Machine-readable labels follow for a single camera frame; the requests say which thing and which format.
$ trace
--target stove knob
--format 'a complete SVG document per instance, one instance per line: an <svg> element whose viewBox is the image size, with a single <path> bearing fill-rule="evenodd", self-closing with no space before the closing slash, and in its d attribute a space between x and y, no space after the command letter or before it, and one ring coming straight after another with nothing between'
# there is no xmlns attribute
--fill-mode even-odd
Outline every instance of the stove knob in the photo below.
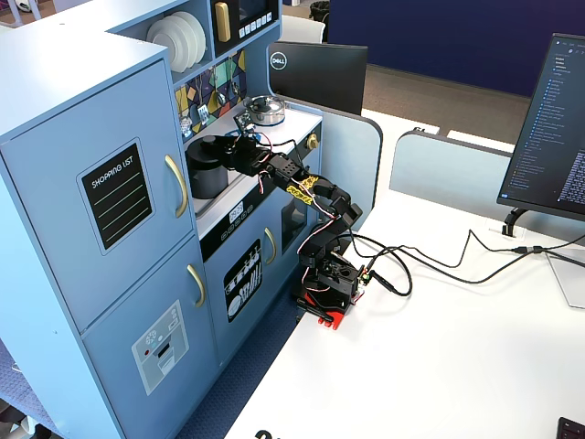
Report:
<svg viewBox="0 0 585 439"><path fill-rule="evenodd" d="M317 149L318 146L319 139L317 139L317 134L313 133L307 139L307 148L309 149L309 151L313 151L314 149Z"/></svg>

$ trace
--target robotic arm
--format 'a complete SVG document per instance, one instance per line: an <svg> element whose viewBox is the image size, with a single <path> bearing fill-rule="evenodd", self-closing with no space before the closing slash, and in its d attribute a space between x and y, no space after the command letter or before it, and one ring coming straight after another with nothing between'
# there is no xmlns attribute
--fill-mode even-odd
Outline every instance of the robotic arm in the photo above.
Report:
<svg viewBox="0 0 585 439"><path fill-rule="evenodd" d="M327 217L328 221L313 231L298 250L305 272L303 297L297 304L321 317L321 323L337 329L356 297L363 267L356 270L335 252L328 252L326 245L351 229L362 210L351 203L343 189L307 172L287 155L260 146L253 136L207 136L200 142L203 151L224 167L246 176L268 178L276 187Z"/></svg>

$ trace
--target stack of plates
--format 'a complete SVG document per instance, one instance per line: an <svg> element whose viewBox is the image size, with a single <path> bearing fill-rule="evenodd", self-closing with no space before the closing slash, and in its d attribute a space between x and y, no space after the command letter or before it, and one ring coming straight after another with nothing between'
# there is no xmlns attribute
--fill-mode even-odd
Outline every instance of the stack of plates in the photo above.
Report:
<svg viewBox="0 0 585 439"><path fill-rule="evenodd" d="M203 58L205 32L199 21L188 12L175 12L153 23L146 40L169 49L171 70L183 73Z"/></svg>

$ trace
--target dishwasher label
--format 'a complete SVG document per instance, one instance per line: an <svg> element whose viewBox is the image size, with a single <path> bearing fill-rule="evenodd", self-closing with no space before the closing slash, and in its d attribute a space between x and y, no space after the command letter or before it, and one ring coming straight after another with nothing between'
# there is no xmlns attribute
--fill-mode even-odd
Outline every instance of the dishwasher label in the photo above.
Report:
<svg viewBox="0 0 585 439"><path fill-rule="evenodd" d="M224 277L228 321L232 322L262 284L262 248L260 240L242 255Z"/></svg>

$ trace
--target microwave door handle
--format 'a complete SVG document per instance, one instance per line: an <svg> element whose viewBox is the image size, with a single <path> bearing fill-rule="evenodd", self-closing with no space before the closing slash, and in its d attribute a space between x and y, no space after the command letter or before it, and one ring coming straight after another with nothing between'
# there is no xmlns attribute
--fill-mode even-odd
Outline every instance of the microwave door handle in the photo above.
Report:
<svg viewBox="0 0 585 439"><path fill-rule="evenodd" d="M217 2L215 8L216 20L218 21L218 40L227 43L231 39L228 5L224 2Z"/></svg>

